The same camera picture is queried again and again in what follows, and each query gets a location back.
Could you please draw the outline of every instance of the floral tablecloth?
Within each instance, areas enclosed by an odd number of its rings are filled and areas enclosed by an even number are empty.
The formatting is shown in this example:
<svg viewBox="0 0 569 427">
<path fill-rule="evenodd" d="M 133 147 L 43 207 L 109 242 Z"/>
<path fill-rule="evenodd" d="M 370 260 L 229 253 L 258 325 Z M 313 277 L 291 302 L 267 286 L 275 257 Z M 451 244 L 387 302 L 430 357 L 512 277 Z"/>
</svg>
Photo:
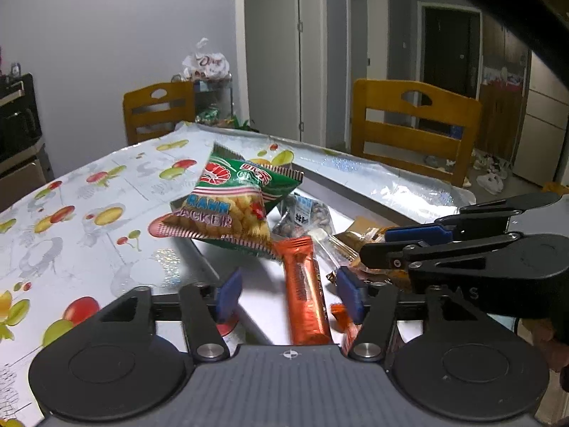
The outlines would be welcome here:
<svg viewBox="0 0 569 427">
<path fill-rule="evenodd" d="M 137 285 L 172 293 L 190 281 L 184 245 L 156 227 L 192 190 L 214 142 L 258 163 L 294 160 L 417 222 L 474 202 L 441 181 L 329 149 L 187 123 L 78 168 L 0 214 L 0 425 L 42 419 L 27 382 L 42 346 Z"/>
</svg>

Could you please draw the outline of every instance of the white plastic bag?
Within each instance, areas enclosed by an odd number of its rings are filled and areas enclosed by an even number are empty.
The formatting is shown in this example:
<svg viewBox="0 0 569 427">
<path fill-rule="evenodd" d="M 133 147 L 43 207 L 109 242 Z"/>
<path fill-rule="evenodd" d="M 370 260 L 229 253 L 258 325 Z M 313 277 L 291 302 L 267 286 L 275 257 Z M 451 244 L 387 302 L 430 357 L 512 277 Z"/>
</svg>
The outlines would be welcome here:
<svg viewBox="0 0 569 427">
<path fill-rule="evenodd" d="M 208 42 L 202 38 L 196 44 L 195 53 L 186 56 L 182 61 L 184 76 L 195 82 L 197 80 L 221 80 L 229 75 L 229 62 L 221 53 L 201 53 Z"/>
</svg>

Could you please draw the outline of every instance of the chair backrest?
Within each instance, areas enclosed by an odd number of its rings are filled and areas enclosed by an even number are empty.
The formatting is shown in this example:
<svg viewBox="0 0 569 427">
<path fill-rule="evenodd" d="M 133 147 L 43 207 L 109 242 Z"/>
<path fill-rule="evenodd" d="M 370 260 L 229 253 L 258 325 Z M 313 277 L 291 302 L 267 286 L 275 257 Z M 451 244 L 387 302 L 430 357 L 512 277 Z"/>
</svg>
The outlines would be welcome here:
<svg viewBox="0 0 569 427">
<path fill-rule="evenodd" d="M 169 108 L 152 110 L 153 106 L 157 105 L 169 105 Z M 170 130 L 165 128 L 151 131 L 138 129 L 148 129 L 154 125 L 176 123 L 182 120 L 193 122 L 195 120 L 193 83 L 163 83 L 131 91 L 124 95 L 122 108 L 129 145 L 166 135 Z"/>
<path fill-rule="evenodd" d="M 432 104 L 411 104 L 403 98 L 408 91 L 427 94 Z M 352 154 L 462 187 L 480 124 L 482 104 L 479 101 L 423 82 L 366 79 L 359 79 L 354 83 L 352 101 Z M 463 127 L 462 138 L 455 139 L 416 128 L 367 121 L 366 109 L 400 112 L 449 125 L 459 125 Z M 424 155 L 455 160 L 456 163 L 453 173 L 450 174 L 418 163 L 366 154 L 363 152 L 365 142 L 408 149 Z"/>
</svg>

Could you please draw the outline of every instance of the silver screw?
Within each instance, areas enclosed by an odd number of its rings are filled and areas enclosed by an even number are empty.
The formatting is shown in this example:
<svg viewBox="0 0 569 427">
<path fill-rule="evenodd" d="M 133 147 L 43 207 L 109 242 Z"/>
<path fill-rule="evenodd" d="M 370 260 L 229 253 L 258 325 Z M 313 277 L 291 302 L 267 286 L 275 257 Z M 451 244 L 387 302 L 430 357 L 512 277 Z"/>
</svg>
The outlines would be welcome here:
<svg viewBox="0 0 569 427">
<path fill-rule="evenodd" d="M 361 358 L 375 358 L 381 354 L 381 348 L 374 343 L 364 342 L 354 347 L 354 353 Z"/>
<path fill-rule="evenodd" d="M 218 343 L 204 343 L 196 351 L 202 358 L 217 358 L 223 355 L 223 347 Z"/>
</svg>

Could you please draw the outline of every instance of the person's hand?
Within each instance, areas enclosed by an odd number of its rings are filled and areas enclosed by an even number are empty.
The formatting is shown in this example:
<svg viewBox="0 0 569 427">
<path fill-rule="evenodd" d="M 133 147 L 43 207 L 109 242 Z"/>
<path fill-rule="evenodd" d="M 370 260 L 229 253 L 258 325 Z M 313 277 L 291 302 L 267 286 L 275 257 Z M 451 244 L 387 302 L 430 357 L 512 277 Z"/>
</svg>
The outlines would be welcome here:
<svg viewBox="0 0 569 427">
<path fill-rule="evenodd" d="M 548 319 L 524 319 L 523 325 L 533 337 L 534 346 L 541 350 L 550 369 L 560 372 L 569 365 L 569 346 L 554 339 L 555 329 Z"/>
</svg>

